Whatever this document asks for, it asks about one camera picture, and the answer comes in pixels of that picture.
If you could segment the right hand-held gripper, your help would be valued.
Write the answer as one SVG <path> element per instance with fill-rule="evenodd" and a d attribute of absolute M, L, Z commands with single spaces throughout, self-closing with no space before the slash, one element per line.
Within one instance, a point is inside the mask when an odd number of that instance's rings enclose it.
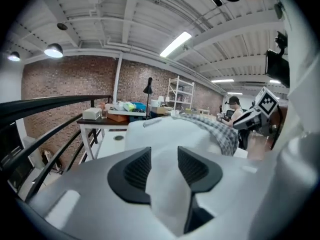
<path fill-rule="evenodd" d="M 272 133 L 271 116 L 278 107 L 276 96 L 265 86 L 255 97 L 253 108 L 243 113 L 233 122 L 236 130 L 247 130 L 255 127 L 255 130 L 267 137 Z"/>

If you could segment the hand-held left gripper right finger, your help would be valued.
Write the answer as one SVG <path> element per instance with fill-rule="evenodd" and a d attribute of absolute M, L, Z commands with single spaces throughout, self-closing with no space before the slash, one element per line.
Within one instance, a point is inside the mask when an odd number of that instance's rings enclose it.
<path fill-rule="evenodd" d="M 178 147 L 178 168 L 190 189 L 180 240 L 249 240 L 262 199 L 265 161 Z"/>

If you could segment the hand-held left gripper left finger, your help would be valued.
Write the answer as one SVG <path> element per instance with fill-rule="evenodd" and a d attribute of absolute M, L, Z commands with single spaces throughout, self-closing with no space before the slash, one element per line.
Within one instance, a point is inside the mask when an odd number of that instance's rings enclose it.
<path fill-rule="evenodd" d="M 151 148 L 83 163 L 35 194 L 31 220 L 46 240 L 173 240 L 146 193 Z"/>

